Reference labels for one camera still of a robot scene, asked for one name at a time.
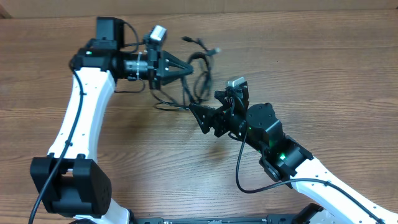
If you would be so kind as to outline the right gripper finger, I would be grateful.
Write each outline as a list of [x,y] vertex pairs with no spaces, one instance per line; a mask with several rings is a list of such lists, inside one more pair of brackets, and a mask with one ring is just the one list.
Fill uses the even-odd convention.
[[190,103],[189,109],[194,115],[203,134],[207,134],[215,124],[216,109],[196,103]]
[[223,106],[231,106],[232,99],[228,95],[227,91],[216,90],[214,94],[214,98],[217,99]]

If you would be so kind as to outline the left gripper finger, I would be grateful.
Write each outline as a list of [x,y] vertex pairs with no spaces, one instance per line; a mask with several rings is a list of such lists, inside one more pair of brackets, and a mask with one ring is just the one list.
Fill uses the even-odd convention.
[[186,72],[193,72],[193,67],[189,63],[187,63],[183,60],[180,60],[179,58],[172,55],[171,53],[163,50],[161,52],[161,56],[162,56],[162,59],[165,60],[167,65],[180,68],[182,70],[185,70]]
[[193,70],[175,70],[175,71],[164,70],[160,73],[160,84],[163,86],[167,85],[171,82],[174,82],[175,80],[183,78],[192,73]]

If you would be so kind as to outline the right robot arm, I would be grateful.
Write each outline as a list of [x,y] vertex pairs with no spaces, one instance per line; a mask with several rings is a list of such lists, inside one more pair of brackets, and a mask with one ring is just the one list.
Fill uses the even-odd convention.
[[221,107],[190,104],[203,133],[233,133],[259,160],[275,186],[288,185],[342,223],[397,223],[397,214],[370,201],[333,175],[319,159],[286,135],[270,103],[248,105],[246,93],[217,91]]

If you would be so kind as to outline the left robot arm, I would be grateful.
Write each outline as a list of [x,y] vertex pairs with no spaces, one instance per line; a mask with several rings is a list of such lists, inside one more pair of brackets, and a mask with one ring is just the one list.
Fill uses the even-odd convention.
[[63,123],[44,157],[35,157],[30,175],[38,191],[31,215],[40,205],[75,223],[133,223],[130,209],[112,197],[109,177],[98,165],[104,114],[120,79],[141,80],[152,90],[193,72],[193,67],[163,50],[166,28],[156,25],[128,50],[127,22],[98,17],[96,36],[71,58],[73,86]]

